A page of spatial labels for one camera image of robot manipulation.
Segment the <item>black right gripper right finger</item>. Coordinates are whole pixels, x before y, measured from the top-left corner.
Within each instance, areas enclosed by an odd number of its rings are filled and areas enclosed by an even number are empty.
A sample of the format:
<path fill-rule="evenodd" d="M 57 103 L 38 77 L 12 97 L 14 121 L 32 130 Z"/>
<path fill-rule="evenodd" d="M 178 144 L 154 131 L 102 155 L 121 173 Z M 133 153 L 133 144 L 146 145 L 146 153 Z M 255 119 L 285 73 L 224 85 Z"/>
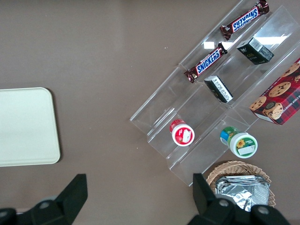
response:
<path fill-rule="evenodd" d="M 217 198 L 201 173 L 193 174 L 193 199 L 198 215 L 190 225 L 289 225 L 275 208 L 255 205 L 244 211 L 232 201 Z"/>

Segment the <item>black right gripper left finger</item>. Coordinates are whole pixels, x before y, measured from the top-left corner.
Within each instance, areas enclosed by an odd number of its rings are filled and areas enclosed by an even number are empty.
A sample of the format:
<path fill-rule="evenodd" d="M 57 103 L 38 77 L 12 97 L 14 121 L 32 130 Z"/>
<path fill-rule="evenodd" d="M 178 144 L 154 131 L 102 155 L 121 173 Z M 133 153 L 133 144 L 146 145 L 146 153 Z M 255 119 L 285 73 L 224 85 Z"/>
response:
<path fill-rule="evenodd" d="M 88 197 L 86 174 L 76 175 L 54 199 L 39 202 L 16 218 L 18 225 L 71 225 Z"/>

